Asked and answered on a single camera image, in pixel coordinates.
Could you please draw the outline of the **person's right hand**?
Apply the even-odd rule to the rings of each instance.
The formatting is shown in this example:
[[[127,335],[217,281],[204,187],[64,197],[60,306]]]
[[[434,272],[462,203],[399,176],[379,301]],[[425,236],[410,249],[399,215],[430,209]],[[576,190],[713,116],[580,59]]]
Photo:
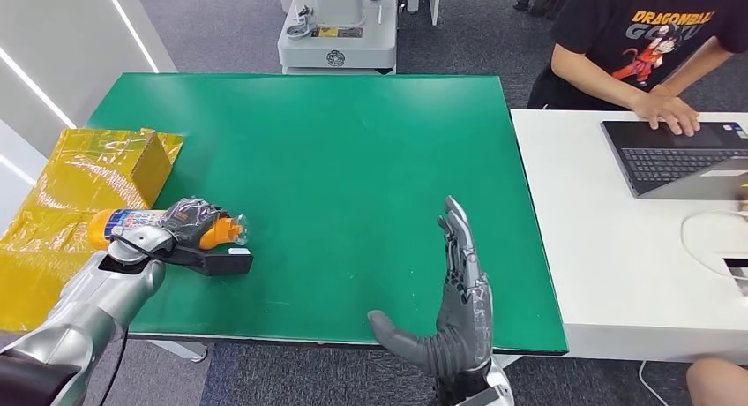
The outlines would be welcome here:
[[[675,135],[692,137],[700,130],[698,113],[677,96],[640,93],[629,105],[653,130],[665,125]]]

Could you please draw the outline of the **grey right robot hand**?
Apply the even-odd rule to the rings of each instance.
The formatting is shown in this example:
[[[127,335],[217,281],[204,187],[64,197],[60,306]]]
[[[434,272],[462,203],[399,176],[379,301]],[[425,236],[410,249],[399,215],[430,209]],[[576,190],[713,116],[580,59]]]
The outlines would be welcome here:
[[[379,310],[367,313],[377,342],[425,373],[448,379],[484,367],[493,349],[493,300],[475,249],[469,219],[451,195],[438,217],[444,232],[445,279],[436,333],[416,336]]]

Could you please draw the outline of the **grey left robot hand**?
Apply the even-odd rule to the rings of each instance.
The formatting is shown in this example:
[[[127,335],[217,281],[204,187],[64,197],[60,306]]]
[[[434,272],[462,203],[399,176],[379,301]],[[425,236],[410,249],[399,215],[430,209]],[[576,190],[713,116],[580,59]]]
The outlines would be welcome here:
[[[200,238],[228,211],[201,198],[182,198],[161,216],[160,226],[182,246],[197,248]]]

